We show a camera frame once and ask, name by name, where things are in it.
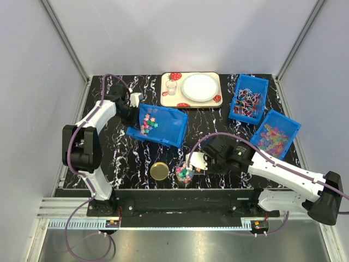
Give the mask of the scooped star candies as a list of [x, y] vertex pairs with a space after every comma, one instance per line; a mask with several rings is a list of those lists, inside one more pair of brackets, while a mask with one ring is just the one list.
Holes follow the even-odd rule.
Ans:
[[194, 177], [192, 170], [188, 169], [187, 165], [184, 163], [176, 167], [176, 176], [179, 182], [189, 183]]

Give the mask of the blue bin of star candies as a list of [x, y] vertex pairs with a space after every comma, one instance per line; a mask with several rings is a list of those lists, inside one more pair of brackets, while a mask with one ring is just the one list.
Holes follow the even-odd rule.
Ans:
[[129, 127], [126, 134], [140, 141], [181, 148], [188, 120], [188, 115], [178, 109], [140, 104], [140, 127]]

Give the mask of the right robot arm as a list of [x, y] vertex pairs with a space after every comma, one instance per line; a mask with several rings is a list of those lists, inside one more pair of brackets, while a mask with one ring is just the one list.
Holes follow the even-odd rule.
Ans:
[[286, 191], [258, 189], [248, 202], [248, 211], [260, 216], [266, 211], [305, 213], [313, 220], [336, 225], [342, 200], [341, 176], [304, 170], [259, 150], [249, 142], [214, 136], [202, 143], [205, 156], [215, 172], [237, 171], [264, 177]]

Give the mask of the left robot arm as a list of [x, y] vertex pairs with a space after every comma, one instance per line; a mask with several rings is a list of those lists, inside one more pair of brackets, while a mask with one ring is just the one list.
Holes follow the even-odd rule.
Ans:
[[126, 127], [139, 127], [142, 93], [131, 93], [124, 86], [110, 88], [102, 94], [92, 110], [74, 125], [62, 130], [62, 162], [73, 174], [82, 178], [91, 193], [90, 207], [106, 216], [117, 212], [118, 203], [102, 168], [99, 133], [108, 121], [118, 117]]

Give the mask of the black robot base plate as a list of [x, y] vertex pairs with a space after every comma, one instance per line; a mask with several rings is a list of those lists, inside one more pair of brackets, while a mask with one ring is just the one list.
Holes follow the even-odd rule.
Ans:
[[93, 200], [88, 217], [122, 217], [150, 213], [213, 213], [236, 217], [278, 217], [257, 205], [258, 189], [118, 189], [110, 200]]

